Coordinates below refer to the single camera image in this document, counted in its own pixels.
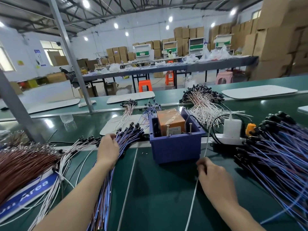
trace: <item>ceiling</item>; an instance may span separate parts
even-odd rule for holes
[[[135,12],[162,8],[244,10],[261,0],[56,0],[67,34],[76,36],[108,19]],[[60,35],[48,0],[0,0],[0,21],[19,32],[40,32]]]

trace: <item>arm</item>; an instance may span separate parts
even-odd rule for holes
[[[119,146],[114,137],[114,134],[108,134],[102,138],[95,166],[33,231],[87,229],[100,188],[119,156]]]
[[[207,157],[199,159],[197,165],[204,193],[232,231],[265,231],[238,204],[233,180],[225,168],[215,165]]]

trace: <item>plastic container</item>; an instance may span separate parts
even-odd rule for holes
[[[71,114],[60,115],[60,118],[64,124],[74,121],[73,115]]]
[[[192,123],[192,134],[180,134],[174,136],[156,137],[154,131],[158,119],[149,115],[150,122],[150,143],[152,146],[153,159],[157,164],[168,163],[180,160],[198,159],[201,153],[201,136],[205,131],[193,117],[182,108],[181,116],[186,122],[186,129],[189,132],[189,123]]]

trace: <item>bundle of brown wires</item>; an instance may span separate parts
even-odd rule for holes
[[[56,165],[61,154],[48,144],[13,145],[0,151],[0,206],[19,189]]]

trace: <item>orange plug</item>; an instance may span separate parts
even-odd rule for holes
[[[251,136],[251,134],[249,134],[250,131],[254,132],[254,128],[256,127],[256,124],[253,124],[253,123],[249,123],[247,125],[247,128],[246,128],[246,135],[247,136]]]

